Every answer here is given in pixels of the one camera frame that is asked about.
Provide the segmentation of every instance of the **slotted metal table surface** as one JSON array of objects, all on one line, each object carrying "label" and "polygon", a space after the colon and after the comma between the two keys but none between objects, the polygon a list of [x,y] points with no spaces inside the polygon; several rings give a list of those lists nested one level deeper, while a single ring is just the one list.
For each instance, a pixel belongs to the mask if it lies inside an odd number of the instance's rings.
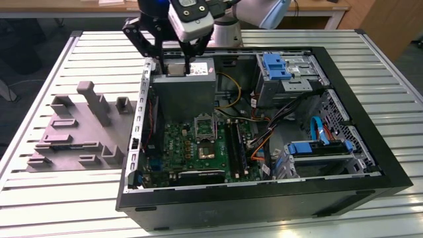
[{"label": "slotted metal table surface", "polygon": [[55,95],[70,94],[75,102],[83,102],[76,85],[90,80],[96,84],[96,93],[110,101],[119,96],[138,97],[144,60],[124,34],[72,35],[0,162],[0,237],[423,235],[423,98],[366,35],[353,30],[250,30],[243,31],[243,41],[246,47],[326,47],[414,186],[339,217],[151,234],[115,211],[120,170],[24,171],[54,114],[48,104]]}]

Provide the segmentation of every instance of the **black cable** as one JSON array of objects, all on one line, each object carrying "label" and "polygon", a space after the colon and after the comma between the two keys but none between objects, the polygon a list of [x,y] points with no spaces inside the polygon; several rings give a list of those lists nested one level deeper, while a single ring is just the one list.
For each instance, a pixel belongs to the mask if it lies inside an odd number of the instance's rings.
[{"label": "black cable", "polygon": [[295,14],[294,14],[294,16],[299,16],[299,5],[298,5],[298,1],[294,0],[294,2],[295,2]]},{"label": "black cable", "polygon": [[248,120],[248,121],[254,121],[254,122],[260,122],[260,120],[254,120],[254,119],[250,119],[250,118],[234,116],[230,113],[226,113],[222,109],[215,109],[215,110],[219,111],[222,114],[224,114],[228,118]]},{"label": "black cable", "polygon": [[251,99],[248,100],[244,96],[242,97],[242,99],[244,99],[248,106],[251,106]]},{"label": "black cable", "polygon": [[[232,102],[231,102],[231,96],[227,98],[227,103],[228,103],[228,105],[232,104]],[[239,111],[239,109],[235,107],[235,105],[236,105],[236,104],[234,104],[230,108],[232,108],[234,111],[238,113],[238,116],[242,117],[243,114],[240,113],[240,111]]]},{"label": "black cable", "polygon": [[264,164],[270,168],[268,179],[272,179],[272,157],[271,157],[271,143],[267,141],[263,145]]},{"label": "black cable", "polygon": [[274,131],[275,127],[278,126],[280,120],[295,111],[297,107],[299,106],[301,101],[313,95],[318,95],[319,93],[321,93],[321,90],[314,91],[314,92],[309,92],[309,93],[303,93],[289,104],[286,104],[279,109],[274,118],[268,122],[267,127],[266,127],[267,130],[263,132],[262,136],[259,136],[256,139],[254,139],[251,141],[251,144],[255,144],[258,141],[260,141],[262,139],[264,139],[270,135],[270,133]]},{"label": "black cable", "polygon": [[8,83],[6,82],[4,78],[0,76],[0,80],[4,82],[6,86],[7,86],[7,90],[8,90],[8,98],[11,99],[11,103],[16,103],[19,101],[19,96],[16,95],[15,100],[12,100],[12,92],[11,92],[11,87],[8,86]]},{"label": "black cable", "polygon": [[240,2],[240,0],[232,0],[230,1],[227,4],[230,7],[232,7],[235,4],[238,4]]}]

